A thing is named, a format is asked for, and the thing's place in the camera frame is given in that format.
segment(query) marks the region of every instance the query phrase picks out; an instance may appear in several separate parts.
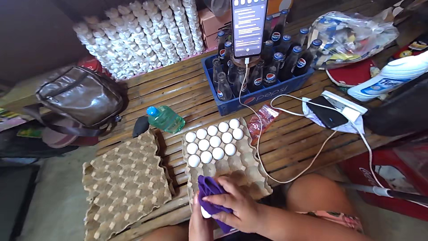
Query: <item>brown bag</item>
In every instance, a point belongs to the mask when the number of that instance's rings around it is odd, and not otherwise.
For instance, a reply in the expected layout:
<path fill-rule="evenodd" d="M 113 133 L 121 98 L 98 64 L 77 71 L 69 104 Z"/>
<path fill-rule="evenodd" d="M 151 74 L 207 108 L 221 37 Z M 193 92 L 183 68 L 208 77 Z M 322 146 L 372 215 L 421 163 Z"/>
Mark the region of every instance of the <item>brown bag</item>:
<path fill-rule="evenodd" d="M 80 66 L 74 66 L 60 77 L 45 83 L 36 92 L 40 103 L 26 106 L 26 112 L 45 126 L 64 134 L 98 136 L 106 131 L 123 110 L 120 86 L 104 76 Z M 46 107 L 73 119 L 85 128 L 62 127 L 42 119 L 40 107 Z"/>

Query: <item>smartphone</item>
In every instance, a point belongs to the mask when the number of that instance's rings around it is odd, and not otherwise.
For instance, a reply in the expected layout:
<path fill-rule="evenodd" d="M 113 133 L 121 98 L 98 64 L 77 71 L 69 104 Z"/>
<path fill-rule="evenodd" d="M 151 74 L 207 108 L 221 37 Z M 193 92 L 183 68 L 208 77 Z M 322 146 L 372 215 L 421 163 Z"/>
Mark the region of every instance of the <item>smartphone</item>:
<path fill-rule="evenodd" d="M 233 55 L 242 59 L 260 55 L 268 0 L 231 0 Z"/>
<path fill-rule="evenodd" d="M 318 96 L 306 102 L 309 109 L 314 112 L 318 119 L 320 119 L 327 128 L 332 129 L 348 122 L 348 119 L 346 119 L 342 113 L 318 105 L 312 105 L 311 102 L 331 108 L 334 108 L 334 106 L 324 96 Z"/>

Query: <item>blue plastic crate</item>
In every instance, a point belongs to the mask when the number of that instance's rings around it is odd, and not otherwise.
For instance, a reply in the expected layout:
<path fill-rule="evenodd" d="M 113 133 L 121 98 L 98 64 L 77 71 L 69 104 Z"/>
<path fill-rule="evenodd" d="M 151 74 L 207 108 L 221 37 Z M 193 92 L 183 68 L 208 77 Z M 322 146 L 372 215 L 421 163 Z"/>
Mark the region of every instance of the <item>blue plastic crate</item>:
<path fill-rule="evenodd" d="M 214 96 L 214 101 L 217 104 L 218 111 L 220 112 L 220 115 L 227 115 L 230 113 L 233 113 L 235 111 L 238 111 L 242 108 L 245 108 L 245 106 L 242 106 L 239 103 L 238 98 L 231 99 L 229 101 L 221 101 L 217 98 L 217 91 L 214 89 L 214 85 L 212 82 L 212 76 L 213 76 L 213 64 L 212 61 L 214 58 L 217 58 L 217 55 L 214 54 L 209 57 L 205 57 L 201 59 L 202 66 L 204 67 L 205 74 L 207 75 L 208 83 L 211 88 L 211 92 Z M 268 88 L 263 87 L 263 89 L 252 92 L 249 94 L 246 94 L 244 96 L 241 96 L 242 103 L 246 105 L 255 105 L 260 102 L 266 101 L 268 99 L 273 99 L 278 95 L 281 94 L 288 94 L 290 92 L 296 91 L 302 87 L 302 85 L 305 83 L 307 79 L 314 73 L 314 70 L 310 68 L 308 72 L 304 75 L 293 77 L 287 81 L 279 82 L 276 85 L 270 86 Z"/>

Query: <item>bag strap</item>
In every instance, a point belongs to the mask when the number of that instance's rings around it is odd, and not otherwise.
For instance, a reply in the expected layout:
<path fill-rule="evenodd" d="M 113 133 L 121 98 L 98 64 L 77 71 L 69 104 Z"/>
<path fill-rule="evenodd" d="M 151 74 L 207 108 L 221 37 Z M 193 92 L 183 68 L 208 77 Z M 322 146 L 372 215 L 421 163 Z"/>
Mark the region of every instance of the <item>bag strap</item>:
<path fill-rule="evenodd" d="M 79 127 L 62 127 L 62 126 L 57 126 L 54 125 L 48 121 L 43 120 L 42 115 L 40 114 L 40 108 L 43 107 L 42 103 L 37 103 L 37 104 L 32 104 L 32 105 L 27 105 L 24 106 L 23 109 L 24 111 L 31 117 L 33 117 L 34 119 L 38 120 L 40 123 L 42 123 L 43 125 L 45 125 L 46 127 L 62 133 L 62 134 L 66 134 L 66 135 L 74 135 L 74 136 L 99 136 L 102 133 L 104 133 L 109 124 L 104 127 L 103 129 L 87 129 L 87 128 L 79 128 Z"/>

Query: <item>phone screen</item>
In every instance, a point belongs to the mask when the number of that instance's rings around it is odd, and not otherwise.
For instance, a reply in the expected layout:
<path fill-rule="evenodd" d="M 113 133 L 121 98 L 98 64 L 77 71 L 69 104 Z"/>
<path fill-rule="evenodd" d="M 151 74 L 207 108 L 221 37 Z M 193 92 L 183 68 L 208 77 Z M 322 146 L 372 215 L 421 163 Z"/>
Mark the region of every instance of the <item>phone screen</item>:
<path fill-rule="evenodd" d="M 235 58 L 260 55 L 268 0 L 232 0 Z"/>

